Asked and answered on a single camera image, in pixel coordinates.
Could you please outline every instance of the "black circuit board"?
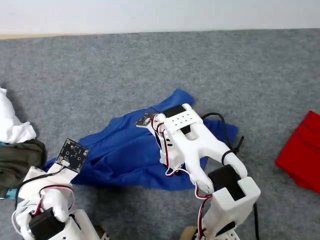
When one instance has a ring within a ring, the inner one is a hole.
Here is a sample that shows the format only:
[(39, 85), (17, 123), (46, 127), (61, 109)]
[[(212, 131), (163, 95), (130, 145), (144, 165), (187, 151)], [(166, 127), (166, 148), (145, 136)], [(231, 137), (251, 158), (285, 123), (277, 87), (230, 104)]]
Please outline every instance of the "black circuit board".
[(79, 173), (87, 159), (89, 152), (90, 149), (67, 138), (60, 150), (58, 157), (55, 160), (55, 163), (62, 165), (62, 161), (64, 160), (70, 164), (69, 166), (65, 166), (65, 168)]
[(155, 117), (155, 115), (157, 115), (158, 113), (154, 113), (154, 112), (147, 112), (145, 113), (136, 123), (136, 126), (141, 126), (141, 127), (145, 127), (147, 126), (152, 119)]

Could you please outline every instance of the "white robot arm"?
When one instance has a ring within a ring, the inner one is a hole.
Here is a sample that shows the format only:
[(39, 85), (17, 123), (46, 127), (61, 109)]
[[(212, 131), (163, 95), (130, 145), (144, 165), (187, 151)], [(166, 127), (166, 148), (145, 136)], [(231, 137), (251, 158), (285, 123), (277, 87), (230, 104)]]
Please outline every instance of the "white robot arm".
[(67, 139), (57, 160), (44, 172), (31, 167), (17, 190), (24, 199), (12, 214), (15, 230), (25, 240), (109, 240), (91, 224), (85, 211), (73, 209), (71, 180), (80, 172), (89, 150)]
[[(187, 172), (196, 197), (212, 199), (204, 218), (204, 203), (200, 208), (197, 239), (238, 240), (234, 229), (245, 221), (261, 193), (239, 158), (217, 140), (189, 104), (164, 113), (146, 113), (136, 126), (148, 128), (155, 136), (168, 177), (178, 170)], [(200, 166), (200, 158), (206, 156), (222, 162), (223, 167), (206, 175)], [(199, 196), (198, 188), (209, 195)]]

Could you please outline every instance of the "blue cloth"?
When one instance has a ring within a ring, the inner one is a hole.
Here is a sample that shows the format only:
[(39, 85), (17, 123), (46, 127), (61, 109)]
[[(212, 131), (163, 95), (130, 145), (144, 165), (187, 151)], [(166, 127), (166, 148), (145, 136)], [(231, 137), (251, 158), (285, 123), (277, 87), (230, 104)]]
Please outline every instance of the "blue cloth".
[[(90, 149), (81, 172), (73, 179), (73, 184), (142, 185), (169, 191), (192, 188), (187, 174), (165, 176), (166, 167), (159, 162), (160, 149), (154, 136), (146, 129), (135, 126), (135, 122), (145, 113), (161, 113), (166, 109), (188, 103), (194, 98), (187, 92), (176, 89), (174, 93), (158, 105), (113, 118), (101, 132), (80, 139), (79, 143)], [(204, 120), (204, 124), (221, 141), (225, 141), (221, 121)], [(227, 124), (231, 142), (235, 140), (238, 128)], [(200, 161), (206, 166), (207, 157)], [(48, 169), (55, 161), (46, 163)]]

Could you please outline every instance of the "carpet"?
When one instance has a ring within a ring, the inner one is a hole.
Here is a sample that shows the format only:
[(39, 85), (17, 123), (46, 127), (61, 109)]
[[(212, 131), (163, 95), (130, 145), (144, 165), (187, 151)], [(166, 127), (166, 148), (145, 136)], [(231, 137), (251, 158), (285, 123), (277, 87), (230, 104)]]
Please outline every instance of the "carpet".
[[(239, 158), (261, 189), (261, 240), (313, 240), (320, 195), (275, 160), (308, 110), (320, 113), (320, 29), (158, 32), (0, 40), (0, 85), (21, 121), (56, 156), (66, 138), (102, 130), (176, 88), (200, 114), (220, 112), (245, 140)], [(308, 164), (301, 159), (301, 164)], [(210, 160), (211, 172), (219, 165)], [(75, 185), (76, 207), (113, 240), (176, 240), (197, 222), (193, 190)], [(0, 201), (0, 239), (20, 240)], [(236, 232), (254, 240), (251, 214)]]

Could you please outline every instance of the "olive green cloth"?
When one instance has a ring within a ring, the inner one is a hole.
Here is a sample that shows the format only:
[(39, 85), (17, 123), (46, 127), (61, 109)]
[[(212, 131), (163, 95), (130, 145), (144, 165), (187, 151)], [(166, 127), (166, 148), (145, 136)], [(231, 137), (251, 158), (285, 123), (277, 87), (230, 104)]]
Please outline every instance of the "olive green cloth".
[(0, 198), (19, 186), (30, 166), (41, 167), (45, 161), (46, 147), (39, 140), (0, 146)]

